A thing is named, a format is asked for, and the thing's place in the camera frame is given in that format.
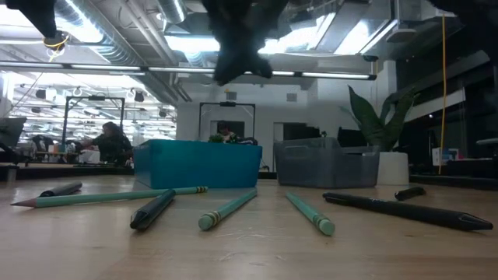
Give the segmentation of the dark computer monitor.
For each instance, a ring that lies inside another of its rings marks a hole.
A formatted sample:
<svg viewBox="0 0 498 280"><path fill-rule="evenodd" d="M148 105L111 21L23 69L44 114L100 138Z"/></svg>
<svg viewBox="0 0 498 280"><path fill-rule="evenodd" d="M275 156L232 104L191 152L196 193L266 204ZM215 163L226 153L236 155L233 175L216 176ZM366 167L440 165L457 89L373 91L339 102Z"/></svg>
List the dark computer monitor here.
<svg viewBox="0 0 498 280"><path fill-rule="evenodd" d="M0 119L0 143L15 147L23 132L26 117L1 118Z"/></svg>

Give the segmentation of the white and blue box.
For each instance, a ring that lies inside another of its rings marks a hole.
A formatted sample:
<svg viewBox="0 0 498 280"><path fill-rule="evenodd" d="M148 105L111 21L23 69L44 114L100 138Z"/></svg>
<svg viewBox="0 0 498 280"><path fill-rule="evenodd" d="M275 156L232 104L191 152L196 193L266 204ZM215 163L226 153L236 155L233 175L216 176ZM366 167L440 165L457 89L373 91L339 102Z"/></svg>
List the white and blue box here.
<svg viewBox="0 0 498 280"><path fill-rule="evenodd" d="M459 149L453 148L433 148L432 149L432 164L433 166L444 166L448 161L459 160Z"/></svg>

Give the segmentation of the black monitor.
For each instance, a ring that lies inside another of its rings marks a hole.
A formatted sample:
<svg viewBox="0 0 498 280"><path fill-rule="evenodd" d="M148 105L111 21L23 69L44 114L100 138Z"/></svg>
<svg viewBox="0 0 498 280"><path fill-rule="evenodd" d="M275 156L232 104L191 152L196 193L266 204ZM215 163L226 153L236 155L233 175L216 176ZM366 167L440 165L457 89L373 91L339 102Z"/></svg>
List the black monitor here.
<svg viewBox="0 0 498 280"><path fill-rule="evenodd" d="M344 129L342 127L338 129L337 141L341 147L368 146L368 142L361 131Z"/></svg>

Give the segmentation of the black metal station frame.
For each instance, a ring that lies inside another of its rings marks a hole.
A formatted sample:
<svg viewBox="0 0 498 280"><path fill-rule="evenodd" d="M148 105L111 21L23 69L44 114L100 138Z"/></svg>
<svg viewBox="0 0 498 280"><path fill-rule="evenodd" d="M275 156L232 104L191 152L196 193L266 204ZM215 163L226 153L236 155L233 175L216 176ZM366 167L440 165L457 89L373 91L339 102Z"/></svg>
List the black metal station frame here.
<svg viewBox="0 0 498 280"><path fill-rule="evenodd" d="M198 134L197 139L202 140L202 117L204 115L202 108L205 105L215 105L217 107L251 107L253 109L252 113L252 137L255 136L255 117L256 117L256 104L254 103L237 103L231 101L223 102L201 102L198 106Z"/></svg>
<svg viewBox="0 0 498 280"><path fill-rule="evenodd" d="M74 105L70 105L71 100L77 100ZM123 120L125 116L125 98L123 97L105 97L100 95L92 95L92 96L67 96L65 99L65 114L63 117L63 128L62 128L62 137L61 143L62 145L66 144L66 134L67 134L67 124L68 124L68 112L76 105L79 104L81 100L90 100L90 101L106 101L106 100L119 100L121 102L120 106L120 129L123 128Z"/></svg>

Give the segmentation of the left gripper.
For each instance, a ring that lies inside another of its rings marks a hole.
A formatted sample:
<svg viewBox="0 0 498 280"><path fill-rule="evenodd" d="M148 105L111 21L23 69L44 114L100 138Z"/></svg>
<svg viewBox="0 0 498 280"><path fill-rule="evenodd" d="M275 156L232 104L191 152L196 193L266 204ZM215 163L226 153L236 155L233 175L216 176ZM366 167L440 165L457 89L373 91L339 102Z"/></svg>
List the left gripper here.
<svg viewBox="0 0 498 280"><path fill-rule="evenodd" d="M219 56L213 79L224 86L245 72L263 78L273 76L268 60L256 50L265 45L265 38L278 26L279 17L288 0L202 0L209 18L209 28L219 43Z"/></svg>

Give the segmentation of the grey plastic bin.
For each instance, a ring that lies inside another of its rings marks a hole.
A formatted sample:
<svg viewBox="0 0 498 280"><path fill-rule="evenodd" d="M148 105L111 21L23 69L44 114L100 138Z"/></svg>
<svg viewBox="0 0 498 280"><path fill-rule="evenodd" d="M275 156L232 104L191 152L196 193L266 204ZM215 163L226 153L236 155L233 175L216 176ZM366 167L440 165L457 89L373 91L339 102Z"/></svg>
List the grey plastic bin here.
<svg viewBox="0 0 498 280"><path fill-rule="evenodd" d="M274 143L278 182L324 189L368 188L377 184L379 148L343 148L335 138Z"/></svg>

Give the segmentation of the green leafy plant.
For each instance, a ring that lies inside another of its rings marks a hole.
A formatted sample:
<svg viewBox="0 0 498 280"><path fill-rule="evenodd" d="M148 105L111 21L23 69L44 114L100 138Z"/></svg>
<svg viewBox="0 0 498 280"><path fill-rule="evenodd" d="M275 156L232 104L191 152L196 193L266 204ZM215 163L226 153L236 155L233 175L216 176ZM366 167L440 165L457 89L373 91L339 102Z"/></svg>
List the green leafy plant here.
<svg viewBox="0 0 498 280"><path fill-rule="evenodd" d="M410 89L404 93L393 93L384 102L381 114L377 115L372 105L348 86L351 110L345 110L356 122L369 145L382 152L391 152L398 142L405 118L412 108L418 93Z"/></svg>

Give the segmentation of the long LED light bar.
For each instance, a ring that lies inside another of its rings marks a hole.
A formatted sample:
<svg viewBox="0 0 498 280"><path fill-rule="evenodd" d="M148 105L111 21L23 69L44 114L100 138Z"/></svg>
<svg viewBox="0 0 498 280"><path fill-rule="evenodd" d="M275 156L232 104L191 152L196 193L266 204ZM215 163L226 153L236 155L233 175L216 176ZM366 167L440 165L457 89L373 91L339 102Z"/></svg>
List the long LED light bar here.
<svg viewBox="0 0 498 280"><path fill-rule="evenodd" d="M118 75L141 75L146 72L167 72L181 74L207 74L213 75L214 68L189 68L189 67L151 67L151 66L125 66L125 65L85 65L69 63L51 63L51 62L28 62L28 61L0 61L0 70L27 70L32 72L61 72L68 70L88 71L88 72L109 72ZM274 76L292 77L292 78L310 78L310 79L347 79L347 80L375 80L373 74L356 74L342 72L300 72L300 71L274 71Z"/></svg>

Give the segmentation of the person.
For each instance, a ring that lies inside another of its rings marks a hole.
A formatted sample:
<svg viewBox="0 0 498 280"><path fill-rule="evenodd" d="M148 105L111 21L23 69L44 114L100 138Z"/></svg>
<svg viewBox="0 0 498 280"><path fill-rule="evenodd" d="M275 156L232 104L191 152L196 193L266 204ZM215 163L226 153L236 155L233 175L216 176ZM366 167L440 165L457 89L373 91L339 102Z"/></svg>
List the person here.
<svg viewBox="0 0 498 280"><path fill-rule="evenodd" d="M235 143L237 141L237 135L230 130L229 125L225 121L217 123L217 133L224 143Z"/></svg>
<svg viewBox="0 0 498 280"><path fill-rule="evenodd" d="M100 152L102 163L124 166L132 157L132 144L128 137L114 122L102 125L103 132L96 138L85 140L82 144L84 149L96 146Z"/></svg>

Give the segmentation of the white plant pot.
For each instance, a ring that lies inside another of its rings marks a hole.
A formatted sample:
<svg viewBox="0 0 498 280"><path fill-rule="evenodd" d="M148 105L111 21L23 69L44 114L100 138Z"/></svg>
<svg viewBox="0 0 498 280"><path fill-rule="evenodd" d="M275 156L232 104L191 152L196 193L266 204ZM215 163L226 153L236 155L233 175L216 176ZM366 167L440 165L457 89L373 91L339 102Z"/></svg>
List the white plant pot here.
<svg viewBox="0 0 498 280"><path fill-rule="evenodd" d="M408 185L409 158L404 152L381 152L377 175L378 185Z"/></svg>

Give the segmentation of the teal pencil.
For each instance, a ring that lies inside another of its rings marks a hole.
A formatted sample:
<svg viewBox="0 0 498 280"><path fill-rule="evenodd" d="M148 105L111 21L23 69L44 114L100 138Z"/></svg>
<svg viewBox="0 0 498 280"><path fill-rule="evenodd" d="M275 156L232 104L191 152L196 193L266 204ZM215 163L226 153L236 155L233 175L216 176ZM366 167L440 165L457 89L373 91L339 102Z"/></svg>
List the teal pencil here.
<svg viewBox="0 0 498 280"><path fill-rule="evenodd" d="M258 192L256 190L252 190L247 192L246 194L241 195L240 197L233 199L232 201L222 205L216 210L206 212L199 220L198 226L201 230L207 231L212 227L218 225L222 220L224 220L228 215L235 212L242 205L249 202L251 199L257 196Z"/></svg>
<svg viewBox="0 0 498 280"><path fill-rule="evenodd" d="M12 206L28 207L28 208L50 208L65 205L89 204L106 201L121 201L121 200L134 200L143 198L158 197L168 191L175 194L198 194L208 191L207 187L185 187L176 189L152 190L152 191L131 191L119 192L109 194L78 194L78 195L64 195L54 197L39 197L32 198L25 201L18 201L12 203Z"/></svg>
<svg viewBox="0 0 498 280"><path fill-rule="evenodd" d="M287 192L286 197L321 233L326 236L331 236L334 233L335 224L328 217L295 194Z"/></svg>

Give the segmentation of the black pen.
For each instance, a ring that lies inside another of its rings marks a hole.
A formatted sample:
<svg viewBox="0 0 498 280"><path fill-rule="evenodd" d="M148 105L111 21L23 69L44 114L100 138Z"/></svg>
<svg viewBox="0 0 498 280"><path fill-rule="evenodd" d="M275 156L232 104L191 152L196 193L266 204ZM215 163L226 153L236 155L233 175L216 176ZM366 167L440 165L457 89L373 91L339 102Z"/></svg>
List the black pen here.
<svg viewBox="0 0 498 280"><path fill-rule="evenodd" d="M395 193L395 198L398 201L406 201L414 197L423 196L425 194L426 191L422 187L410 187L402 191L397 191Z"/></svg>
<svg viewBox="0 0 498 280"><path fill-rule="evenodd" d="M331 192L323 193L322 197L332 204L360 208L451 229L463 231L493 229L491 222L465 212Z"/></svg>
<svg viewBox="0 0 498 280"><path fill-rule="evenodd" d="M135 211L131 217L130 227L139 231L148 229L155 219L172 202L175 196L176 191L167 190L154 200Z"/></svg>
<svg viewBox="0 0 498 280"><path fill-rule="evenodd" d="M50 190L43 191L40 194L40 198L43 197L54 197L54 196L64 196L64 195L69 195L73 194L77 191L79 191L82 187L82 182L81 181L76 181L72 182L60 187L55 187Z"/></svg>

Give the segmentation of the blue plastic bin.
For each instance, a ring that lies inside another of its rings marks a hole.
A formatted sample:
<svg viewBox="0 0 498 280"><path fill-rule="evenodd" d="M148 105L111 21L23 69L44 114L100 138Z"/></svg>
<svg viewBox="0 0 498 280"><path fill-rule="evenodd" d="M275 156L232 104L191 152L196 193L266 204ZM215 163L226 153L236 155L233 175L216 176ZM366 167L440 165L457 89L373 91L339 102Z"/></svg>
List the blue plastic bin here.
<svg viewBox="0 0 498 280"><path fill-rule="evenodd" d="M151 139L134 147L135 179L152 188L248 188L258 181L259 145Z"/></svg>

